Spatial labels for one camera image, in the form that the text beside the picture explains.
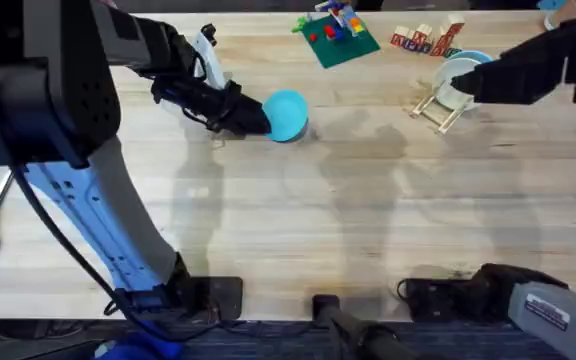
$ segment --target light wood tabletop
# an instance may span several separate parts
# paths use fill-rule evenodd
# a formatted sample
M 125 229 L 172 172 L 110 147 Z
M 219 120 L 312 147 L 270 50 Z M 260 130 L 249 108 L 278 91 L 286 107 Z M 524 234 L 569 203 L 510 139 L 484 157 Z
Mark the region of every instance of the light wood tabletop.
M 486 262 L 538 269 L 576 291 L 576 105 L 482 105 L 450 132 L 407 111 L 443 59 L 389 44 L 396 25 L 446 13 L 360 14 L 382 50 L 328 70 L 291 34 L 299 14 L 151 15 L 217 54 L 244 92 L 290 88 L 311 132 L 293 144 L 214 137 L 155 105 L 149 82 L 113 70 L 135 187 L 195 275 L 244 279 L 246 319 L 307 319 L 334 293 L 353 314 L 405 319 L 393 286 L 470 275 Z M 497 56 L 542 31 L 543 13 L 466 12 L 456 42 Z M 0 168 L 0 177 L 4 169 Z M 107 279 L 74 226 L 44 202 Z M 16 185 L 0 214 L 0 318 L 99 318 L 108 299 L 40 223 Z

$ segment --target black cable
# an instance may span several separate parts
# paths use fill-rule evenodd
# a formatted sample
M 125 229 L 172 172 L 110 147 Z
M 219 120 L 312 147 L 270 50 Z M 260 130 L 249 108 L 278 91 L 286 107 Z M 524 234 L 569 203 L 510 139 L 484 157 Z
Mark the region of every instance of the black cable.
M 86 271 L 86 273 L 88 273 L 88 275 L 104 290 L 104 292 L 106 292 L 106 294 L 112 299 L 112 301 L 116 303 L 117 307 L 126 317 L 126 319 L 131 323 L 133 323 L 138 328 L 140 328 L 141 330 L 143 330 L 145 333 L 167 342 L 185 342 L 189 338 L 192 339 L 196 336 L 199 336 L 197 335 L 198 333 L 184 338 L 175 338 L 166 336 L 160 334 L 159 332 L 144 325 L 141 321 L 137 320 L 135 315 L 122 303 L 122 299 L 114 292 L 114 290 L 110 287 L 110 285 L 108 285 L 106 280 L 104 280 L 104 278 L 101 277 L 101 275 L 99 275 L 99 273 L 95 270 L 95 268 L 92 267 L 88 263 L 88 261 L 86 261 L 86 259 L 79 253 L 79 251 L 77 251 L 77 248 L 75 248 L 72 245 L 72 243 L 68 240 L 68 238 L 66 238 L 66 236 L 61 232 L 59 227 L 52 220 L 50 215 L 46 212 L 46 209 L 43 207 L 43 205 L 37 198 L 37 195 L 35 195 L 34 191 L 30 187 L 28 180 L 26 180 L 24 176 L 24 167 L 13 165 L 15 164 L 15 161 L 13 159 L 12 152 L 10 151 L 8 144 L 5 141 L 5 134 L 2 128 L 2 119 L 3 115 L 0 113 L 0 143 L 1 143 L 0 145 L 4 152 L 3 160 L 8 164 L 11 164 L 10 171 L 12 172 L 15 180 L 17 181 L 19 188 L 21 189 L 24 196 L 30 203 L 30 206 L 32 206 L 35 213 L 37 213 L 39 219 L 41 219 L 44 225 L 46 225 L 48 230 L 50 230 L 50 232 L 57 239 L 59 244 L 68 252 L 70 256 L 72 256 L 75 259 L 75 261 L 77 261 L 79 266 L 81 266 Z M 215 327 L 216 325 L 210 326 L 206 329 L 202 329 L 201 333 L 202 334 L 206 333 L 207 331 L 210 331 Z
M 264 325 L 263 322 L 261 322 L 261 321 L 258 322 L 259 328 L 257 330 L 260 330 L 261 326 L 263 326 L 263 325 Z M 308 331 L 315 329 L 315 326 L 313 325 L 312 322 L 309 322 L 306 324 L 306 326 L 303 329 L 300 329 L 299 331 L 295 331 L 294 333 L 290 333 L 290 334 L 280 333 L 277 335 L 262 335 L 260 332 L 257 332 L 256 334 L 252 334 L 252 333 L 246 332 L 246 331 L 236 331 L 236 330 L 232 330 L 232 328 L 224 326 L 223 324 L 219 324 L 219 328 L 224 330 L 225 332 L 233 334 L 233 335 L 245 336 L 245 337 L 254 338 L 254 339 L 291 339 L 291 338 L 298 338 L 298 337 L 305 335 Z
M 110 300 L 110 302 L 108 302 L 108 305 L 106 305 L 106 307 L 104 308 L 104 315 L 110 316 L 116 313 L 117 310 L 119 310 L 117 304 L 113 300 Z

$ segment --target lego brick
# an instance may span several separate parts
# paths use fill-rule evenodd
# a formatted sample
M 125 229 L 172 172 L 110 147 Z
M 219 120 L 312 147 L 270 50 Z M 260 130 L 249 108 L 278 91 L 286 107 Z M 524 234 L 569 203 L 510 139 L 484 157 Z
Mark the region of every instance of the lego brick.
M 316 41 L 314 43 L 308 41 L 310 34 L 323 34 L 324 26 L 329 25 L 330 22 L 331 19 L 326 16 L 307 23 L 302 30 L 308 45 L 322 67 L 327 69 L 379 50 L 379 44 L 372 37 L 369 29 L 356 37 L 351 36 L 350 30 L 341 29 L 345 35 L 345 39 L 341 41 Z
M 464 24 L 464 17 L 461 14 L 449 14 L 441 27 L 446 29 L 446 34 L 455 37 L 464 27 Z
M 428 37 L 430 36 L 431 32 L 432 28 L 430 26 L 426 24 L 421 24 L 417 28 L 417 31 L 414 32 L 412 41 L 415 44 L 417 44 L 417 46 L 422 46 L 426 42 L 426 39 L 428 39 Z

